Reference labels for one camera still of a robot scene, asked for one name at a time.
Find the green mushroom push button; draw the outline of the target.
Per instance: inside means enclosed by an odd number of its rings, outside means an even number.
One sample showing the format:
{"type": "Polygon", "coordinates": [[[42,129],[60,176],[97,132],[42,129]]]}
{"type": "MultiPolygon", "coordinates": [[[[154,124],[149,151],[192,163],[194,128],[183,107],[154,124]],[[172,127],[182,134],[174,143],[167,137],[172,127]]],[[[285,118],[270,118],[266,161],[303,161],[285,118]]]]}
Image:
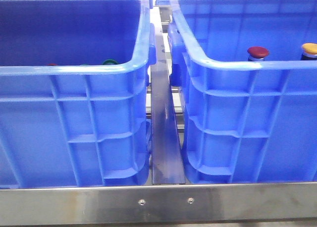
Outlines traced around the green mushroom push button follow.
{"type": "Polygon", "coordinates": [[[119,64],[116,60],[114,59],[106,59],[102,65],[117,65],[119,64]]]}

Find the steel front shelf rail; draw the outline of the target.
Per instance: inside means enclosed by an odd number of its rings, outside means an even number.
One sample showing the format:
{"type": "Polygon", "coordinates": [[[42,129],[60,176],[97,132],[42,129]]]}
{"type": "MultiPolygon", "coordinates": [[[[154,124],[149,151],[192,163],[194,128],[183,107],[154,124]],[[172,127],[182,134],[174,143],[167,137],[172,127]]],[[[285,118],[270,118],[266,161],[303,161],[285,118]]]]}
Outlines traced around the steel front shelf rail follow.
{"type": "Polygon", "coordinates": [[[314,182],[3,189],[0,223],[76,225],[315,219],[314,182]]]}

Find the blue plastic target bin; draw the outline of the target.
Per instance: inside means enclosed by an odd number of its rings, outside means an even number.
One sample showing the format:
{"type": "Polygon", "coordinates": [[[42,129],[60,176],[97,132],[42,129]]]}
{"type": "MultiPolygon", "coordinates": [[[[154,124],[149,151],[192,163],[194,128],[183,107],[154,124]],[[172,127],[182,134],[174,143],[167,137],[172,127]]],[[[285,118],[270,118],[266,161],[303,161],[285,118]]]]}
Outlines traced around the blue plastic target bin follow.
{"type": "Polygon", "coordinates": [[[191,183],[317,179],[317,0],[171,0],[191,183]],[[269,50],[248,61],[247,49],[269,50]]]}

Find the blue plastic source bin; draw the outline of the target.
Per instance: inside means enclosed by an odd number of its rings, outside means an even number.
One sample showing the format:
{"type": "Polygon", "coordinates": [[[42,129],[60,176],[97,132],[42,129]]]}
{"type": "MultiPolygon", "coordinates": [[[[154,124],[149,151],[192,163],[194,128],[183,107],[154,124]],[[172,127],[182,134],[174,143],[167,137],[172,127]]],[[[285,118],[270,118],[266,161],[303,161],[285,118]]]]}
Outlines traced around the blue plastic source bin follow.
{"type": "Polygon", "coordinates": [[[155,63],[147,0],[0,0],[1,188],[144,184],[155,63]]]}

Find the dark red mushroom push button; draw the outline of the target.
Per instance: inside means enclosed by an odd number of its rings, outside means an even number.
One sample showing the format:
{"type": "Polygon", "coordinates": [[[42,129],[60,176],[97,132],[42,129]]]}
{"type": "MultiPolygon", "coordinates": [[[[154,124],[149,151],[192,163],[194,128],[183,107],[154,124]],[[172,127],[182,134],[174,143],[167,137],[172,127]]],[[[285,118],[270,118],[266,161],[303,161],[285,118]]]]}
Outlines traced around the dark red mushroom push button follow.
{"type": "Polygon", "coordinates": [[[269,50],[261,46],[252,46],[247,49],[248,61],[264,61],[269,55],[269,50]]]}

